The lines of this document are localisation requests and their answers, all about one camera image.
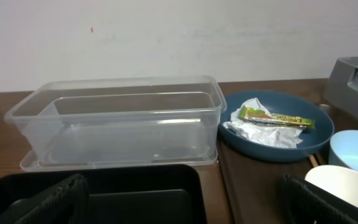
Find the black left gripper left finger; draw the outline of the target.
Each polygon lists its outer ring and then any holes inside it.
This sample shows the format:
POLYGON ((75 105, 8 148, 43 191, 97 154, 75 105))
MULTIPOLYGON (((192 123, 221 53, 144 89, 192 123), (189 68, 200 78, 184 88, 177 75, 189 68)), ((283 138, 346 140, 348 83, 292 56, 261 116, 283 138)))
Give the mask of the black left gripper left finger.
POLYGON ((67 223, 86 221, 89 201, 87 179, 74 174, 0 213, 0 223, 67 223))

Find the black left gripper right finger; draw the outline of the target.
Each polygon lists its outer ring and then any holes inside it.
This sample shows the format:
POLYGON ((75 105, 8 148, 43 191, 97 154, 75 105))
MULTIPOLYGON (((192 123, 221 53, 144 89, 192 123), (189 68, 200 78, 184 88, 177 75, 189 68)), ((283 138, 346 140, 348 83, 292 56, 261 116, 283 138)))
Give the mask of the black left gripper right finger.
POLYGON ((277 179, 277 200, 286 223, 358 223, 358 214, 354 206, 289 174, 281 175, 277 179))

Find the white cup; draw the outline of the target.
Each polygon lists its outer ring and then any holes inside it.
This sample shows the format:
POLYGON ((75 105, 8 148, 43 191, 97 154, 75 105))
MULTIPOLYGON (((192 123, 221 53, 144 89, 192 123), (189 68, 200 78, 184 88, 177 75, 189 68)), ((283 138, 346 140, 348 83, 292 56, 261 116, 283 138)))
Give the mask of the white cup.
POLYGON ((317 166, 308 171, 305 180, 358 208, 357 171, 341 166, 317 166))

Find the white napkin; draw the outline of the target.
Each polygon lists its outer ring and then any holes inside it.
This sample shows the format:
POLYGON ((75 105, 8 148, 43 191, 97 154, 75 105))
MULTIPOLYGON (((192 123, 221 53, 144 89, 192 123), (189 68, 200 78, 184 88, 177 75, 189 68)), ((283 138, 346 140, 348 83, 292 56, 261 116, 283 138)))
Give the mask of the white napkin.
POLYGON ((270 113, 258 98, 248 99, 240 108, 231 113, 229 121, 223 122, 226 129, 231 129, 238 136, 264 146, 297 148, 297 145, 303 142, 300 138, 300 134, 303 132, 302 128, 252 123, 240 118, 239 114, 243 106, 270 113))

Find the light blue bowl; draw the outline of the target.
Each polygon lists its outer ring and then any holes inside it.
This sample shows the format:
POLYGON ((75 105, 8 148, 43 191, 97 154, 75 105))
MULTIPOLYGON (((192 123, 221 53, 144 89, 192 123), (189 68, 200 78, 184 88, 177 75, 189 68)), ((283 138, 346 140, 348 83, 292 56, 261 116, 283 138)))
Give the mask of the light blue bowl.
POLYGON ((340 131, 331 137, 329 144, 329 165, 358 171, 358 130, 340 131))

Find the yellow green snack wrapper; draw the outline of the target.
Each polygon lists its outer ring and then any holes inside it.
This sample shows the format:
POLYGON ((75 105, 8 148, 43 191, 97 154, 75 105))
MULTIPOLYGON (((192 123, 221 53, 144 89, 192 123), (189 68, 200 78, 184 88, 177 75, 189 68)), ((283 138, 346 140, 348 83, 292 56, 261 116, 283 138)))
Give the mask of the yellow green snack wrapper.
POLYGON ((267 113, 263 110, 243 106, 239 117, 255 123, 272 124, 278 126, 295 126, 301 128, 315 128, 315 120, 290 116, 286 114, 267 113))

